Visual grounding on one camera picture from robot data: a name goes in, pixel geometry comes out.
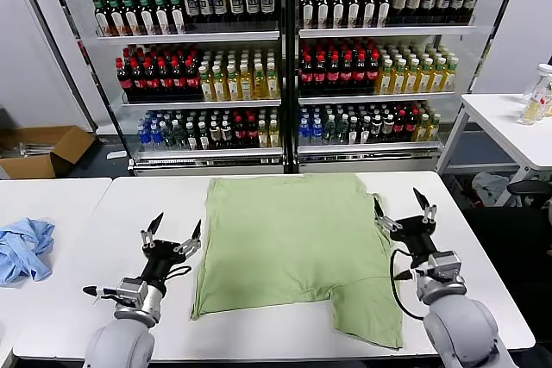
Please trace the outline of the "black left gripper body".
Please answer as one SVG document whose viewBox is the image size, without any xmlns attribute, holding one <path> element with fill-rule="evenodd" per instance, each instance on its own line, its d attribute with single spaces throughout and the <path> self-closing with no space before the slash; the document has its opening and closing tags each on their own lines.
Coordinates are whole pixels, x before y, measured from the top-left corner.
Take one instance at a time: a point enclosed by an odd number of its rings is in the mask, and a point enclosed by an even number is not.
<svg viewBox="0 0 552 368">
<path fill-rule="evenodd" d="M 165 289 L 165 282 L 171 269 L 185 262 L 185 254 L 175 251 L 179 244 L 167 240 L 155 240 L 142 247 L 147 259 L 140 278 L 156 289 Z"/>
</svg>

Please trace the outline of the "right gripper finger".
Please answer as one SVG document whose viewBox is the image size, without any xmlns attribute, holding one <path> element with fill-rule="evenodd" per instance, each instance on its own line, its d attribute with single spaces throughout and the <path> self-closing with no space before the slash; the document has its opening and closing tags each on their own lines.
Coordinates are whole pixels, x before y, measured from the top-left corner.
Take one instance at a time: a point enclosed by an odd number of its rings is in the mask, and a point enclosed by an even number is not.
<svg viewBox="0 0 552 368">
<path fill-rule="evenodd" d="M 415 197 L 423 210 L 423 223 L 434 223 L 436 220 L 436 205 L 430 204 L 427 197 L 422 194 L 418 189 L 413 189 Z"/>
<path fill-rule="evenodd" d="M 374 213 L 375 213 L 375 221 L 382 227 L 385 228 L 389 233 L 397 232 L 402 229 L 402 225 L 387 215 L 385 215 L 381 205 L 379 198 L 377 196 L 373 196 L 373 206 L 374 206 Z"/>
</svg>

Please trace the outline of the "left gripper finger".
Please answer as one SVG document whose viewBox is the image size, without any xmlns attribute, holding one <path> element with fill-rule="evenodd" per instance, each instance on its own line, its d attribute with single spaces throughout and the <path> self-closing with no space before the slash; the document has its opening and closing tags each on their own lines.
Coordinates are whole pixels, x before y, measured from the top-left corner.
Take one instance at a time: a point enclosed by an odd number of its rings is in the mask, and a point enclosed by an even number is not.
<svg viewBox="0 0 552 368">
<path fill-rule="evenodd" d="M 201 221 L 199 220 L 195 226 L 191 238 L 182 242 L 173 248 L 173 251 L 181 256 L 192 256 L 194 255 L 201 247 Z"/>
<path fill-rule="evenodd" d="M 145 230 L 141 230 L 141 239 L 143 248 L 153 248 L 155 246 L 154 236 L 160 226 L 164 213 L 161 212 L 147 226 Z"/>
</svg>

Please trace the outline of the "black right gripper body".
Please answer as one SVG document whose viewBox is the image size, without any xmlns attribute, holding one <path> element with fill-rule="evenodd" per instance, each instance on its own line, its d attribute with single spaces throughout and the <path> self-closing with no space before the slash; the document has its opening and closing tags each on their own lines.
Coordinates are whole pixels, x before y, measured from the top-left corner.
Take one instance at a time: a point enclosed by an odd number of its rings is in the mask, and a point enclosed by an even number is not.
<svg viewBox="0 0 552 368">
<path fill-rule="evenodd" d="M 435 230 L 436 221 L 422 215 L 400 219 L 393 224 L 391 239 L 406 245 L 412 257 L 411 268 L 419 267 L 437 252 L 431 239 Z"/>
</svg>

